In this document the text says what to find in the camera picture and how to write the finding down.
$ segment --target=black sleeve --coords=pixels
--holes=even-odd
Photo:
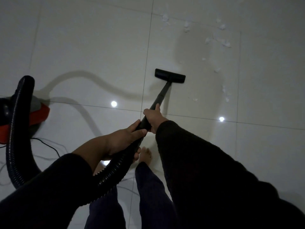
[[[185,228],[215,226],[236,217],[270,221],[283,214],[304,224],[298,208],[280,200],[271,184],[259,181],[219,147],[173,121],[158,127],[156,140],[166,183]]]
[[[0,221],[7,228],[67,228],[91,178],[82,157],[66,154],[0,202]]]

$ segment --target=vacuum hose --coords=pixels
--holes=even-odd
[[[29,115],[34,85],[33,77],[24,76],[12,96],[13,112],[6,147],[6,164],[9,177],[16,189],[41,172],[34,160],[29,137]],[[150,109],[155,109],[157,103],[162,103],[170,85],[171,82],[166,83]],[[151,125],[144,117],[136,130],[150,128]],[[93,190],[83,202],[84,205],[107,194],[124,178],[142,140],[143,138],[136,140],[125,150],[115,154],[106,168],[93,176]]]

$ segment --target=white tile floor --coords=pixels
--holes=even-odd
[[[155,68],[185,74],[162,112],[305,212],[304,7],[304,0],[0,0],[0,95],[33,76],[35,95],[51,100],[36,137],[64,154],[142,117],[165,83]],[[218,41],[205,44],[213,36]],[[47,168],[56,154],[32,145]],[[143,145],[162,177],[154,135]],[[126,177],[118,199],[126,228],[140,228],[134,168]],[[0,199],[13,191],[4,166]],[[83,228],[87,216],[88,206],[79,208],[69,228]]]

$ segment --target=vacuum wand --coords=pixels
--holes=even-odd
[[[162,104],[162,101],[164,100],[164,97],[172,83],[184,83],[184,81],[185,81],[185,75],[181,75],[181,74],[177,74],[177,73],[173,73],[173,72],[169,72],[169,71],[164,71],[164,70],[160,70],[160,69],[155,70],[155,77],[160,78],[162,80],[166,80],[167,83],[162,88],[161,92],[157,96],[154,103],[151,105],[151,107],[150,107],[151,110],[155,110],[157,104],[160,104],[160,105]],[[142,121],[139,123],[139,125],[136,128],[136,130],[140,130],[140,129],[146,129],[146,130],[151,129],[151,125],[148,122],[148,120],[146,119],[146,116],[142,119]]]

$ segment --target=vacuum floor nozzle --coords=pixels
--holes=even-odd
[[[180,83],[183,84],[185,81],[185,75],[164,71],[160,69],[155,70],[155,77],[171,82],[171,83]]]

